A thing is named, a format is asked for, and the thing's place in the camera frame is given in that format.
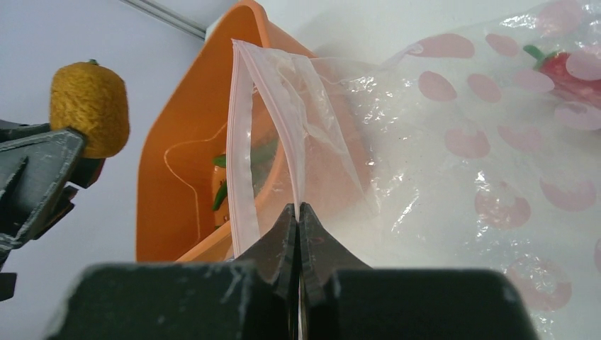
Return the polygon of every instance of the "orange plastic container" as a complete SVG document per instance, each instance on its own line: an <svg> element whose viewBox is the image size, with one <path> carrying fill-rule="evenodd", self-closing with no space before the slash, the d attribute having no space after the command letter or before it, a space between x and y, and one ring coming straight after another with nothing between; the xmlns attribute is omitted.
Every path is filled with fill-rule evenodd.
<svg viewBox="0 0 601 340"><path fill-rule="evenodd" d="M152 126L142 150L138 261L219 261L229 252L230 224L215 232L211 205L212 160L225 152L232 39L314 57L270 23L254 1L242 0L226 13ZM221 210L227 208L226 201Z"/></svg>

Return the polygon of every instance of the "white background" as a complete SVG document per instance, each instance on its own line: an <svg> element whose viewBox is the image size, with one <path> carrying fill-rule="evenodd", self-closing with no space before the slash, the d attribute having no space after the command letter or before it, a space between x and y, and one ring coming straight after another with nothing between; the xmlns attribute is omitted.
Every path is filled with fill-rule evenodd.
<svg viewBox="0 0 601 340"><path fill-rule="evenodd" d="M271 21L318 55L382 62L420 38L542 0L259 2ZM172 8L178 11L175 2ZM95 58L128 85L132 123L128 146L107 161L98 183L79 193L76 209L41 240L12 253L4 270L18 272L18 286L14 299L0 302L0 339L39 339L66 286L84 267L133 261L140 150L200 47L200 40L118 0L0 1L2 119L47 121L54 71Z"/></svg>

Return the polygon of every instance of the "plastic zipper bag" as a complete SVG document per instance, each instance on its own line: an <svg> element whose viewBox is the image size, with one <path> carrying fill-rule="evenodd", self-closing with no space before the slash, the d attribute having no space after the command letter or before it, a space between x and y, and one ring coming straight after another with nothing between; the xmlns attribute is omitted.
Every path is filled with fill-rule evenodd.
<svg viewBox="0 0 601 340"><path fill-rule="evenodd" d="M306 201L371 266L492 268L516 285L541 337L596 339L600 18L599 1L555 1L426 38L381 65L235 41L236 254L285 204ZM257 190L262 129L281 167Z"/></svg>

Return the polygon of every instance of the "pink polka dot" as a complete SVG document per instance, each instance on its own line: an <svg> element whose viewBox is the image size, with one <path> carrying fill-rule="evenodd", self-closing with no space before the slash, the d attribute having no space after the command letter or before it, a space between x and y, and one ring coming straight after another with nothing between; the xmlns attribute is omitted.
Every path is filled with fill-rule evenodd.
<svg viewBox="0 0 601 340"><path fill-rule="evenodd" d="M506 35L491 33L486 36L486 42L497 51L498 54L506 57L515 57L519 52L517 42Z"/></svg>
<svg viewBox="0 0 601 340"><path fill-rule="evenodd" d="M497 131L509 146L522 152L538 151L543 144L543 136L534 126L515 128L499 125Z"/></svg>
<svg viewBox="0 0 601 340"><path fill-rule="evenodd" d="M582 6L576 0L560 0L543 8L536 27L544 37L557 38L576 30L583 18Z"/></svg>
<svg viewBox="0 0 601 340"><path fill-rule="evenodd" d="M601 55L584 50L572 53L566 60L566 69L572 76L582 80L601 79Z"/></svg>
<svg viewBox="0 0 601 340"><path fill-rule="evenodd" d="M471 74L468 77L470 89L483 101L498 103L501 100L499 86L484 74Z"/></svg>
<svg viewBox="0 0 601 340"><path fill-rule="evenodd" d="M480 130L465 132L458 127L448 129L444 134L444 145L446 149L456 156L476 159L486 157L490 152L490 144L486 134Z"/></svg>
<svg viewBox="0 0 601 340"><path fill-rule="evenodd" d="M576 130L593 131L601 129L601 110L576 101L558 105L555 108L555 119L561 124Z"/></svg>
<svg viewBox="0 0 601 340"><path fill-rule="evenodd" d="M569 212L579 212L592 207L597 201L597 189L592 181L574 183L572 189L562 190L555 184L540 180L541 190L546 199L557 208Z"/></svg>
<svg viewBox="0 0 601 340"><path fill-rule="evenodd" d="M471 58L476 49L470 40L454 34L446 33L420 40L417 44L422 46L422 51L409 52L418 57L434 58Z"/></svg>
<svg viewBox="0 0 601 340"><path fill-rule="evenodd" d="M418 85L422 94L433 101L452 101L457 98L453 85L438 73L422 73Z"/></svg>
<svg viewBox="0 0 601 340"><path fill-rule="evenodd" d="M517 259L507 269L507 277L518 289L526 305L552 312L567 305L572 298L572 283L555 262L535 256Z"/></svg>
<svg viewBox="0 0 601 340"><path fill-rule="evenodd" d="M599 241L597 241L597 244L595 245L594 259L595 266L597 267L599 273L601 273L601 239L599 239Z"/></svg>
<svg viewBox="0 0 601 340"><path fill-rule="evenodd" d="M532 213L528 201L518 197L505 182L497 188L479 191L474 206L482 221L502 230L521 227Z"/></svg>
<svg viewBox="0 0 601 340"><path fill-rule="evenodd" d="M524 90L543 94L555 88L553 80L541 72L533 69L522 69L513 76L513 83Z"/></svg>

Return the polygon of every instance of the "metal rod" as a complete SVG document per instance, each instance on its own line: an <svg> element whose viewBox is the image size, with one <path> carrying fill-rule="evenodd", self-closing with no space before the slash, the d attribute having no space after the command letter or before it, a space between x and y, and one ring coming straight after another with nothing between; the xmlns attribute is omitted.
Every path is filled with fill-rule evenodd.
<svg viewBox="0 0 601 340"><path fill-rule="evenodd" d="M193 35L202 41L205 40L206 29L200 27L193 21L190 21L177 13L157 4L153 0L121 0L122 2L131 5L140 11L153 16L160 21L168 23L179 30L182 30L190 35Z"/></svg>

